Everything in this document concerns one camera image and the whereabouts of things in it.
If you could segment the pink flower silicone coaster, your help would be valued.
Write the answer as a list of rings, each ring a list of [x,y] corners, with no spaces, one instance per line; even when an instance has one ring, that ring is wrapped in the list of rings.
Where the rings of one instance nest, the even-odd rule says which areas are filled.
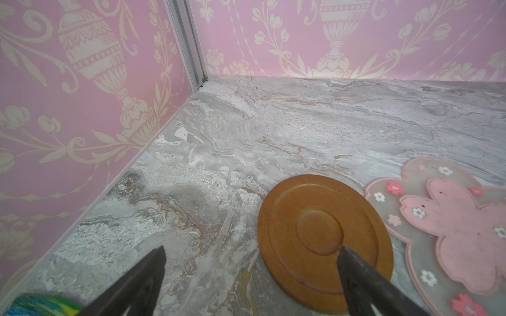
[[[403,242],[407,275],[434,314],[505,314],[505,188],[422,157],[365,194]]]

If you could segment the brown round wooden coaster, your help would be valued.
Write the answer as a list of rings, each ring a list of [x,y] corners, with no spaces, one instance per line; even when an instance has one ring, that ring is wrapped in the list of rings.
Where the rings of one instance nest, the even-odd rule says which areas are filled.
[[[391,279],[390,236],[357,191],[318,175],[294,176],[272,189],[260,208],[258,240],[266,267],[295,301],[320,313],[348,312],[337,269],[347,246]]]

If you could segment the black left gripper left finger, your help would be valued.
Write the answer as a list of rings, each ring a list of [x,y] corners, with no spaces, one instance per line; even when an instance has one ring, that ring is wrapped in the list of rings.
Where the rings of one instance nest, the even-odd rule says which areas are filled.
[[[166,262],[163,246],[152,250],[79,314],[153,315],[165,275]]]

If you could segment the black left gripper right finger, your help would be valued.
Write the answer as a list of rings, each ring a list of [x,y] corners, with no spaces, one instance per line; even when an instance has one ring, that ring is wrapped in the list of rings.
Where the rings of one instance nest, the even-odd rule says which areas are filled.
[[[427,315],[419,305],[347,246],[341,247],[337,269],[350,315]]]

